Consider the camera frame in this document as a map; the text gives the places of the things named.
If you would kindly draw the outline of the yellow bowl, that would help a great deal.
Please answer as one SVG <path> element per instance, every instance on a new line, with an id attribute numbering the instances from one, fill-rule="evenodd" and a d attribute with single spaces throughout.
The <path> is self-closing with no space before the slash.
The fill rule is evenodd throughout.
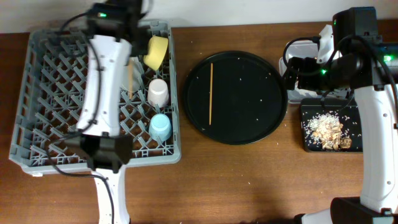
<path id="1" fill-rule="evenodd" d="M 152 36 L 148 43 L 148 53 L 144 56 L 144 63 L 149 68 L 158 70 L 166 55 L 168 44 L 168 38 Z"/>

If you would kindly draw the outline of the pink plastic cup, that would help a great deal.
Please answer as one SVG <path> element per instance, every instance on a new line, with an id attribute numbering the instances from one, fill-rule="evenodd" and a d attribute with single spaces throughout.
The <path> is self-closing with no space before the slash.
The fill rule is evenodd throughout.
<path id="1" fill-rule="evenodd" d="M 151 106 L 165 107 L 169 102 L 169 89 L 162 79 L 154 79 L 149 83 L 147 100 Z"/>

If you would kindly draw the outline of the food scraps and rice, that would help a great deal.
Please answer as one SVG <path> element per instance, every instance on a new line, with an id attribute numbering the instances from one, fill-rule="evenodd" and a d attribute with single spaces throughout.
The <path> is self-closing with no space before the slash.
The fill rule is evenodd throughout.
<path id="1" fill-rule="evenodd" d="M 361 123 L 356 113 L 304 112 L 301 128 L 307 152 L 363 151 Z"/>

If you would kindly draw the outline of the wooden chopstick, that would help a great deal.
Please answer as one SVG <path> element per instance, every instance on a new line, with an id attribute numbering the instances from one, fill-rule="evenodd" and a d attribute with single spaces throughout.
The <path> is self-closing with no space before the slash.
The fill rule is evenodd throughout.
<path id="1" fill-rule="evenodd" d="M 130 59 L 129 60 L 129 65 L 128 65 L 128 80 L 129 80 L 129 99 L 131 100 L 133 97 L 133 77 L 134 77 L 134 69 L 133 69 L 133 61 Z"/>
<path id="2" fill-rule="evenodd" d="M 209 126 L 212 122 L 212 101 L 213 101 L 213 63 L 210 64 L 210 91 L 209 91 Z"/>

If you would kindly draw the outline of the blue plastic cup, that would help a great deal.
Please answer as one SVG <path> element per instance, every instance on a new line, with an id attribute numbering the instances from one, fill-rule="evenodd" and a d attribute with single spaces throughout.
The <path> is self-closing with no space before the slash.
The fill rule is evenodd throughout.
<path id="1" fill-rule="evenodd" d="M 165 114 L 156 114 L 150 120 L 149 135 L 152 139 L 168 140 L 172 135 L 170 119 Z"/>

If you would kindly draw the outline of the grey round plate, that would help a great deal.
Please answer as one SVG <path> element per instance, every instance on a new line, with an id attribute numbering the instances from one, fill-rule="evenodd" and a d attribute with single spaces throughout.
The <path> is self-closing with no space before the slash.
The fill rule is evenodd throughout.
<path id="1" fill-rule="evenodd" d="M 134 69 L 134 77 L 133 77 L 133 92 L 138 91 L 141 88 L 141 84 L 139 83 L 139 80 L 142 78 L 144 74 L 144 69 L 142 67 L 142 64 L 140 63 L 139 59 L 137 57 L 130 57 L 133 61 L 133 69 Z M 128 80 L 128 65 L 125 66 L 124 68 L 124 73 L 122 75 L 122 82 L 121 82 L 121 89 L 129 91 L 129 80 Z"/>

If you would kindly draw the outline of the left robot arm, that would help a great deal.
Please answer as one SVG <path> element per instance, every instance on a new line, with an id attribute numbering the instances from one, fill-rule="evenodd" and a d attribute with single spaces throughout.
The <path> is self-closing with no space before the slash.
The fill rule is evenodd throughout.
<path id="1" fill-rule="evenodd" d="M 119 101 L 129 59 L 148 52 L 149 31 L 139 27 L 142 1 L 95 3 L 84 13 L 88 72 L 76 132 L 65 144 L 84 159 L 95 179 L 100 223 L 130 223 L 125 171 L 132 137 L 120 134 Z"/>

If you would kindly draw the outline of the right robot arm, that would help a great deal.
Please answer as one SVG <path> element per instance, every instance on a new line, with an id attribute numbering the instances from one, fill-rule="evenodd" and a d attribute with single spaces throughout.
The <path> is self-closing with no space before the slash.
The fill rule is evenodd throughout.
<path id="1" fill-rule="evenodd" d="M 349 88 L 361 119 L 363 187 L 358 197 L 336 197 L 328 209 L 303 213 L 295 223 L 397 222 L 397 44 L 378 32 L 374 7 L 352 7 L 333 16 L 332 32 L 312 37 L 316 65 L 304 70 L 289 59 L 286 72 L 311 78 L 324 95 Z"/>

